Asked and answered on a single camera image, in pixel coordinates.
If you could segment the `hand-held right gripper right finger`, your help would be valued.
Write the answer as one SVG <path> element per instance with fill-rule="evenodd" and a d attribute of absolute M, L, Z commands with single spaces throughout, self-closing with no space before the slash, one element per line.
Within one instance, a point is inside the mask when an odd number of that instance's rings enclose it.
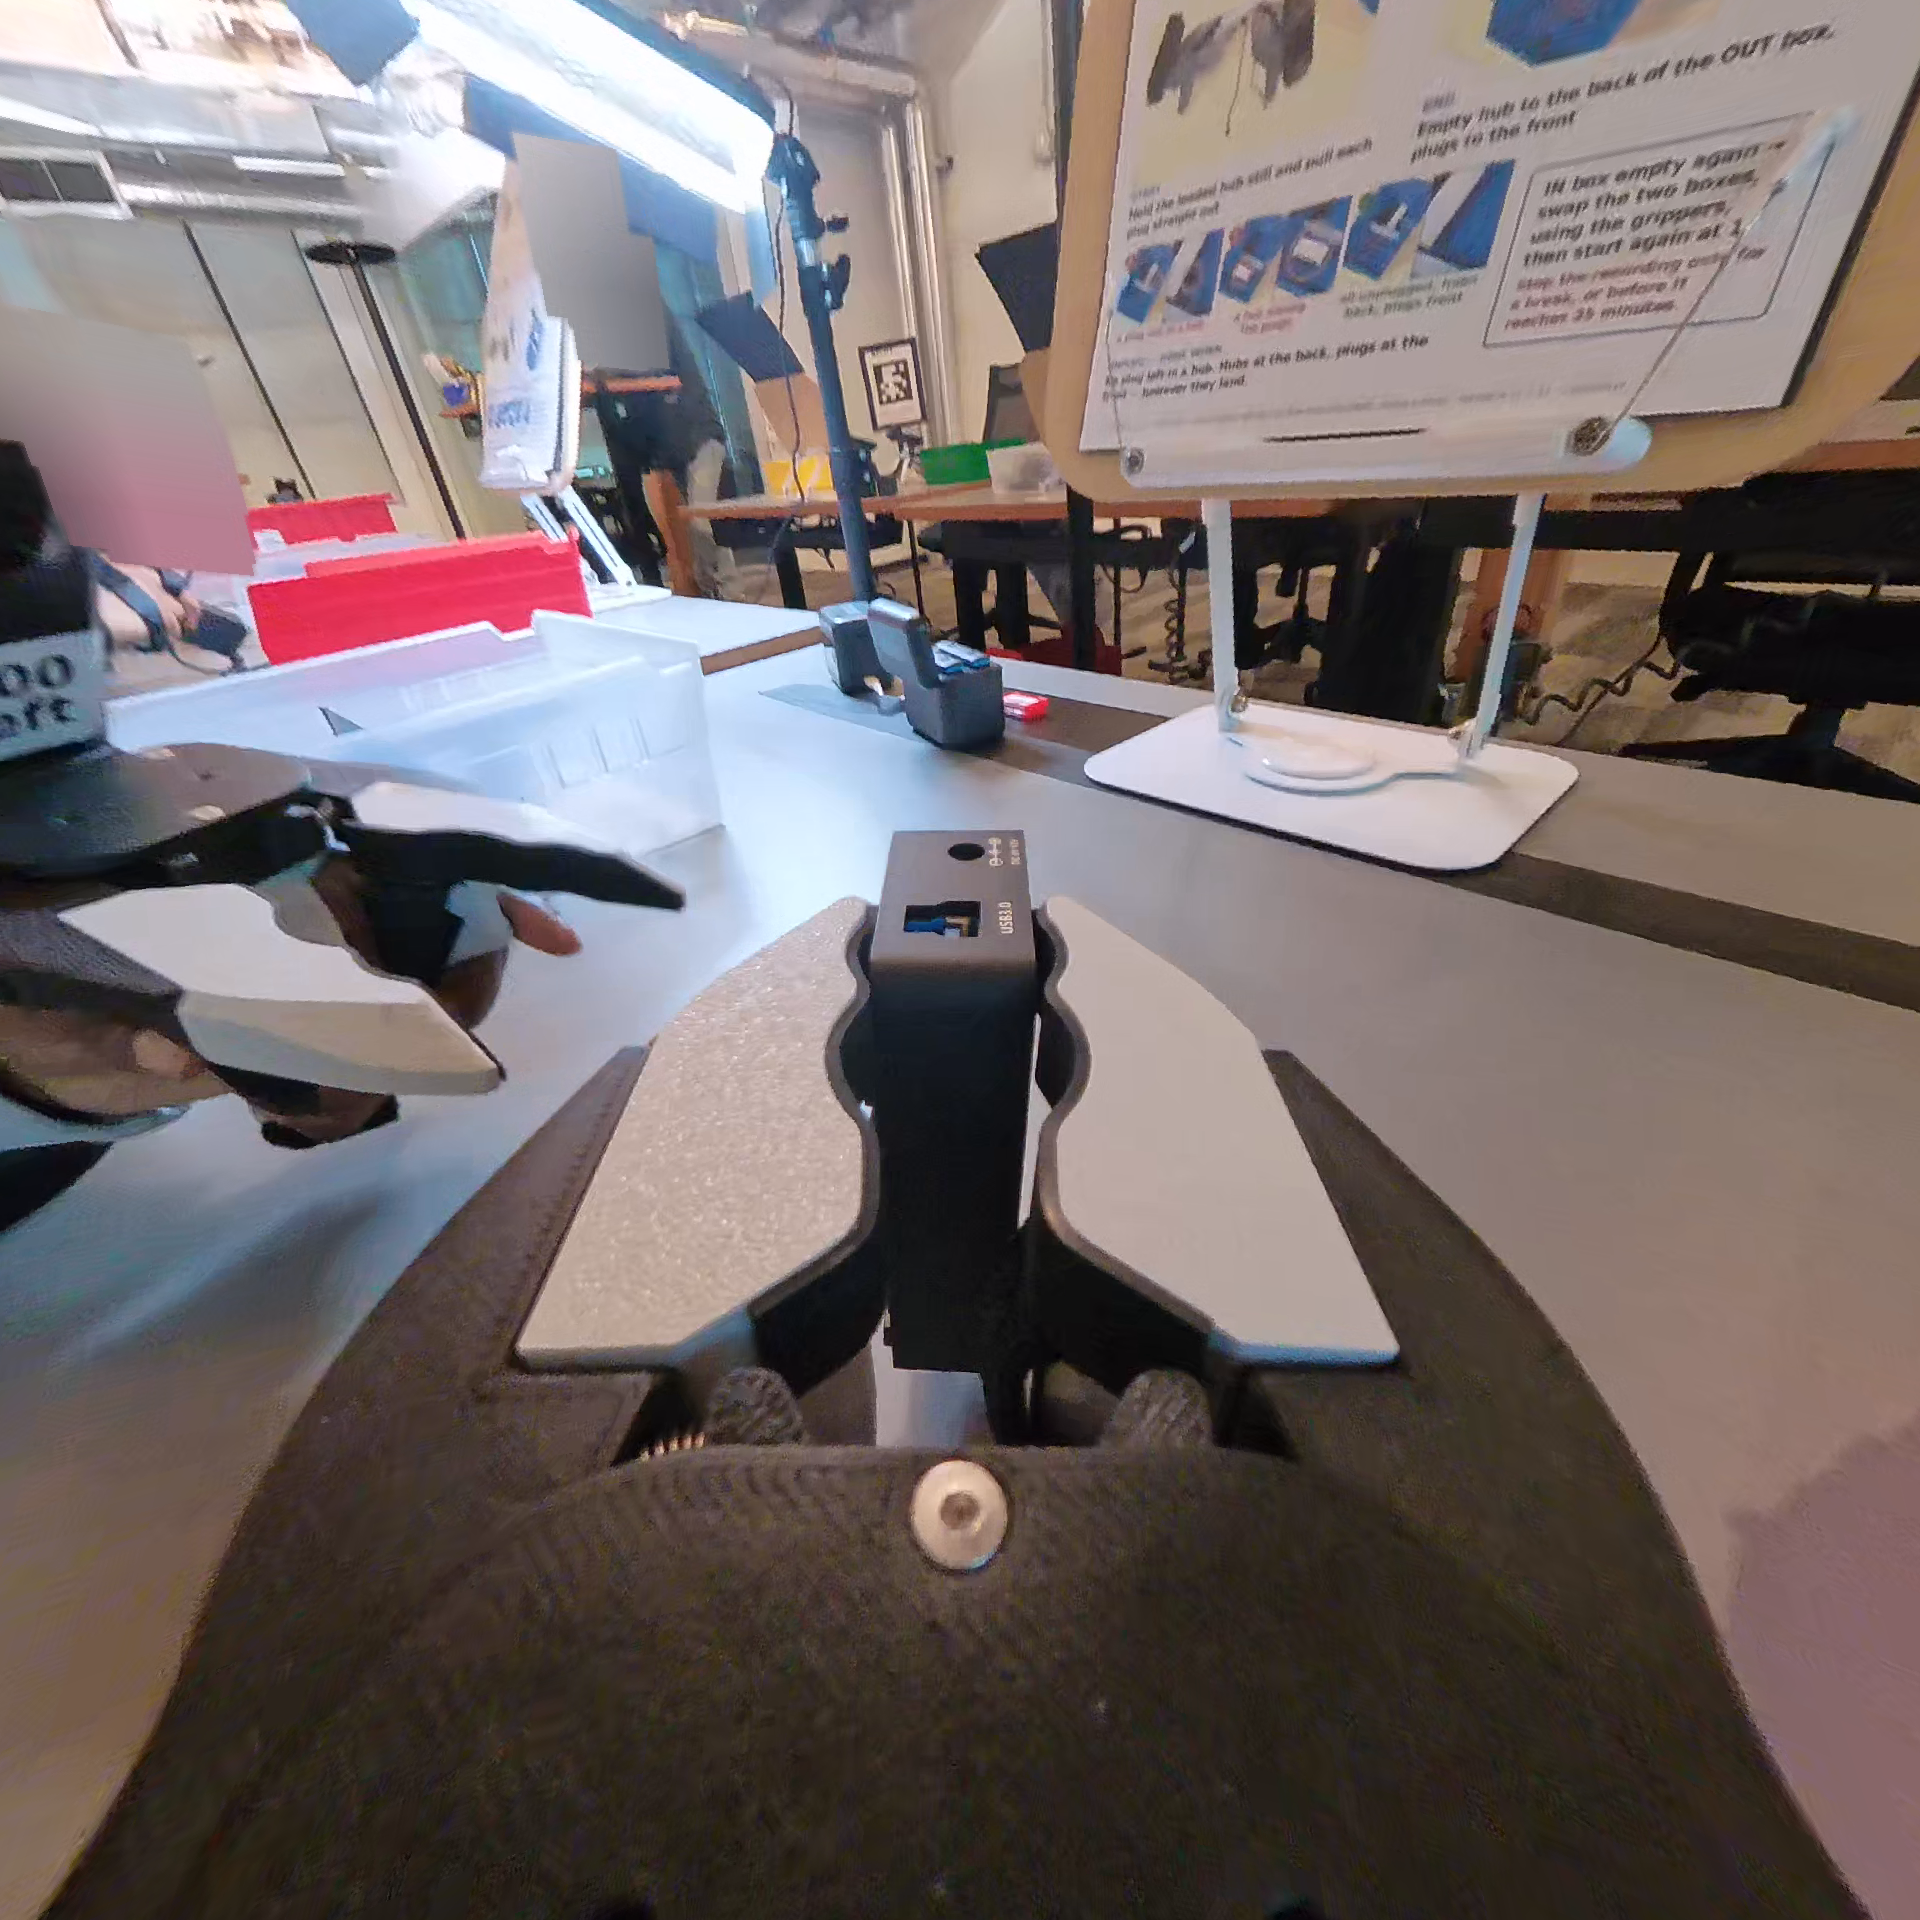
<path fill-rule="evenodd" d="M 1048 1340 L 1078 1367 L 1384 1367 L 1401 1340 L 1257 1035 L 1055 895 L 1038 1225 Z"/>

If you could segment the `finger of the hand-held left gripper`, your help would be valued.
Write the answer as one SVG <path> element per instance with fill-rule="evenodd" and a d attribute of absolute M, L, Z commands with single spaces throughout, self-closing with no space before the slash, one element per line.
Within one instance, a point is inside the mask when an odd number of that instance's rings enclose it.
<path fill-rule="evenodd" d="M 313 877 L 176 890 L 180 1029 L 215 1069 L 475 1097 L 507 1079 L 427 991 L 371 966 Z"/>
<path fill-rule="evenodd" d="M 538 807 L 419 782 L 313 782 L 326 847 L 299 865 L 299 940 L 442 987 L 511 945 L 507 895 L 680 914 L 686 890 Z"/>

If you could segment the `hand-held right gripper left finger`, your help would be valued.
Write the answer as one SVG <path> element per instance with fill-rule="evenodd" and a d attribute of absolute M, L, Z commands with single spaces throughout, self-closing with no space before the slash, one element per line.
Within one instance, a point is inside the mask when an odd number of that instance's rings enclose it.
<path fill-rule="evenodd" d="M 842 1372 L 868 1349 L 879 1149 L 842 1069 L 864 924 L 833 900 L 652 1040 L 515 1336 L 529 1372 Z"/>

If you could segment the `clear plastic bin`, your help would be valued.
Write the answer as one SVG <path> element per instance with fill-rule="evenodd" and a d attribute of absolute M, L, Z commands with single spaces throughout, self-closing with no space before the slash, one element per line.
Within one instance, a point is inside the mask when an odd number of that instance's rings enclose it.
<path fill-rule="evenodd" d="M 316 754 L 332 738 L 393 730 L 427 713 L 525 691 L 548 676 L 536 636 L 475 624 L 127 697 L 107 704 L 107 741 L 125 751 L 229 743 Z"/>
<path fill-rule="evenodd" d="M 310 663 L 336 758 L 538 803 L 631 855 L 718 828 L 700 646 L 543 612 Z"/>

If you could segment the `black usb hub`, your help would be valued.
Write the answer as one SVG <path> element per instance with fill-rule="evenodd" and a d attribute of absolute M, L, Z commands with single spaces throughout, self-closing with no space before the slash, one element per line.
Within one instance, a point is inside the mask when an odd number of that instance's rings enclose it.
<path fill-rule="evenodd" d="M 1020 1292 L 1038 933 L 1020 828 L 901 828 L 864 948 L 887 1341 L 1001 1363 Z"/>

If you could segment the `red bin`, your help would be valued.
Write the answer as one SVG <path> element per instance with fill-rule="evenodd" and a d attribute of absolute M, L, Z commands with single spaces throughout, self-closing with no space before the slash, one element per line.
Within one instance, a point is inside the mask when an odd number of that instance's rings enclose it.
<path fill-rule="evenodd" d="M 247 602 L 270 667 L 459 626 L 518 635 L 538 612 L 595 612 L 577 543 L 543 531 L 307 561 L 297 577 L 252 583 Z"/>

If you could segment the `white document stand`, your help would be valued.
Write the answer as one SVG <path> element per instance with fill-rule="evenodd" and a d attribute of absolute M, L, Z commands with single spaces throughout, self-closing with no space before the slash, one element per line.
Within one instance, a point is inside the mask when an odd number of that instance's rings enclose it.
<path fill-rule="evenodd" d="M 1255 702 L 1235 667 L 1235 612 L 1215 612 L 1210 716 L 1193 713 L 1089 754 L 1085 778 L 1109 794 L 1427 874 L 1472 874 L 1513 852 L 1577 787 L 1577 766 L 1568 758 L 1496 741 L 1544 491 L 1562 481 L 1605 481 L 1649 457 L 1651 425 L 1633 413 L 1646 386 L 1741 259 L 1749 233 L 1779 199 L 1818 179 L 1855 125 L 1852 109 L 1803 114 L 1789 120 L 1789 137 L 1737 156 L 1728 210 L 1707 216 L 1704 242 L 1685 242 L 1678 317 L 1646 371 L 1626 383 L 1609 413 L 1497 413 L 1490 425 L 1444 421 L 1390 434 L 1293 439 L 1273 453 L 1205 453 L 1196 439 L 1127 445 L 1121 452 L 1127 481 L 1200 491 L 1210 583 L 1229 583 L 1235 570 L 1231 493 L 1257 482 L 1516 478 L 1522 486 L 1513 499 L 1509 577 L 1497 590 L 1480 697 L 1451 730 Z"/>

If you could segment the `large grey charging case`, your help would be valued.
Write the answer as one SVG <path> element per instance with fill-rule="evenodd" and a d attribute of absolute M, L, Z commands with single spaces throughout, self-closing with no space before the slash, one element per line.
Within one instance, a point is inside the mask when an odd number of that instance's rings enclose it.
<path fill-rule="evenodd" d="M 892 599 L 868 602 L 864 619 L 874 660 L 925 741 L 964 754 L 1001 743 L 1001 673 L 990 654 L 938 640 L 925 614 Z"/>

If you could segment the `black stand pole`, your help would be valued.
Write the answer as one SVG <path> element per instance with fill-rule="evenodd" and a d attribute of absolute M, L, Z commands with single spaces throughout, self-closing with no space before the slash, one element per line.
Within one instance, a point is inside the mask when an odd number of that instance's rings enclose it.
<path fill-rule="evenodd" d="M 1067 210 L 1067 154 L 1073 78 L 1079 53 L 1085 2 L 1046 2 L 1048 48 L 1051 48 L 1051 166 L 1055 166 L 1055 225 L 1058 244 L 1058 291 L 1063 291 L 1063 210 Z M 1073 671 L 1098 671 L 1098 565 L 1089 556 L 1089 499 L 1063 491 L 1063 565 L 1067 565 L 1067 614 L 1063 635 Z"/>

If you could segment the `black floor lamp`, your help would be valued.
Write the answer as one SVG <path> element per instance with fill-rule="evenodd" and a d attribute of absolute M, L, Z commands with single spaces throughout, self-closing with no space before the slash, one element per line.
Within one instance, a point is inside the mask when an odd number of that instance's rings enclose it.
<path fill-rule="evenodd" d="M 316 242 L 303 242 L 303 259 L 310 267 L 326 267 L 326 272 L 339 274 L 344 295 L 356 307 L 358 335 L 370 346 L 370 354 L 375 356 L 378 383 L 385 391 L 385 407 L 395 414 L 393 430 L 378 427 L 382 446 L 387 446 L 387 463 L 397 471 L 402 457 L 397 457 L 395 445 L 404 445 L 409 463 L 419 474 L 419 481 L 409 482 L 411 486 L 409 499 L 414 499 L 414 493 L 419 493 L 422 496 L 419 503 L 425 503 L 425 491 L 431 491 L 431 496 L 438 503 L 438 519 L 444 524 L 444 531 L 449 539 L 464 539 L 467 537 L 464 507 L 459 507 L 458 493 L 449 491 L 449 478 L 444 471 L 438 441 L 425 421 L 411 371 L 402 361 L 395 329 L 387 324 L 387 315 L 378 302 L 378 289 L 371 282 L 371 272 L 393 265 L 395 253 L 385 244 L 358 242 L 358 238 L 323 235 Z"/>

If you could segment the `studio light panel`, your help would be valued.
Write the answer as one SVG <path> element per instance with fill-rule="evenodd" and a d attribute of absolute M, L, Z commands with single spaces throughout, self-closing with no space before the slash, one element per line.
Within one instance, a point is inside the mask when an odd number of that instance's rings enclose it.
<path fill-rule="evenodd" d="M 371 85 L 422 45 L 731 211 L 759 197 L 776 110 L 683 36 L 607 2 L 291 2 L 299 34 Z"/>

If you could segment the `black flag panel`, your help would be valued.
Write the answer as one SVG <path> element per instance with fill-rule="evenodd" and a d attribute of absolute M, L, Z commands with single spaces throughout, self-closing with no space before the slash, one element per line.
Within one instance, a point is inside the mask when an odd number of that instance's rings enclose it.
<path fill-rule="evenodd" d="M 1021 354 L 1051 346 L 1060 225 L 1048 221 L 977 244 L 977 265 L 1001 304 Z"/>

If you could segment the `black office chair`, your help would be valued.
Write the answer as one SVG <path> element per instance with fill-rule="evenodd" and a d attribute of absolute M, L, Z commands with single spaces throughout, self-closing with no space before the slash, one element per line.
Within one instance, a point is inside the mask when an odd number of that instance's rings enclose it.
<path fill-rule="evenodd" d="M 1660 606 L 1672 700 L 1791 704 L 1785 730 L 1626 743 L 1621 758 L 1915 803 L 1838 743 L 1855 709 L 1915 704 L 1915 468 L 1775 474 L 1695 493 Z"/>

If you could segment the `wooden backing board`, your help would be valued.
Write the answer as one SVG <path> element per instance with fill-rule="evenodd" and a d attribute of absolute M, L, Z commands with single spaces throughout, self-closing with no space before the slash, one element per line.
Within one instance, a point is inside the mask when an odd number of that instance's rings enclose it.
<path fill-rule="evenodd" d="M 1200 496 L 1199 486 L 1152 486 L 1127 481 L 1121 452 L 1085 452 L 1085 398 L 1089 351 L 1107 295 L 1109 201 L 1121 149 L 1127 61 L 1139 2 L 1089 2 L 1078 61 L 1073 132 L 1063 210 L 1063 291 L 1055 298 L 1051 346 L 1040 380 L 1040 441 L 1060 474 L 1101 499 Z M 1546 482 L 1546 496 L 1605 493 L 1691 493 L 1741 482 L 1743 478 L 1803 462 L 1811 446 L 1838 441 L 1885 398 L 1915 359 L 1915 97 L 1899 139 L 1886 149 L 1876 197 L 1865 211 L 1840 274 L 1832 284 L 1824 324 L 1804 354 L 1789 398 L 1769 413 L 1731 413 L 1710 417 L 1646 417 L 1651 452 L 1641 463 L 1605 481 Z M 1205 453 L 1268 452 L 1293 439 L 1229 445 L 1215 427 L 1200 430 Z M 1516 496 L 1516 478 L 1492 482 L 1257 482 L 1231 499 L 1263 496 Z"/>

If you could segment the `printed instruction sheet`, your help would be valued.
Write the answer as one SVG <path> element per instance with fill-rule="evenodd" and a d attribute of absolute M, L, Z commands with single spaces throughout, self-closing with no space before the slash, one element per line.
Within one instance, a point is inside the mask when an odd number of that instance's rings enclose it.
<path fill-rule="evenodd" d="M 1085 452 L 1769 413 L 1915 2 L 1139 2 Z"/>

